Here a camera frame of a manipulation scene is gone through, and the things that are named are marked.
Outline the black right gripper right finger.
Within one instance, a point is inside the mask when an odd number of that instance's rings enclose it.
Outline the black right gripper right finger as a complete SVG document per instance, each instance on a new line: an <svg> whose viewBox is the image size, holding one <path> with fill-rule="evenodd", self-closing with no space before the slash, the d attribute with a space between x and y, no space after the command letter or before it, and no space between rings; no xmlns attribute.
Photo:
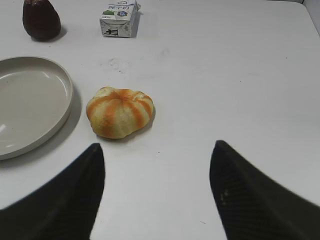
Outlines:
<svg viewBox="0 0 320 240"><path fill-rule="evenodd" d="M209 182L227 239L320 238L320 207L265 175L223 140L213 148Z"/></svg>

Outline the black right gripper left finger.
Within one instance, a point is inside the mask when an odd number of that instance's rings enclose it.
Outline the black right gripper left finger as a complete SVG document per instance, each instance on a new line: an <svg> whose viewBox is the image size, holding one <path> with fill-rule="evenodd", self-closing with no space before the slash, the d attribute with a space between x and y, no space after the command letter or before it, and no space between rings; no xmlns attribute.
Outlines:
<svg viewBox="0 0 320 240"><path fill-rule="evenodd" d="M88 240L105 187L101 145L90 145L49 182L0 211L2 240Z"/></svg>

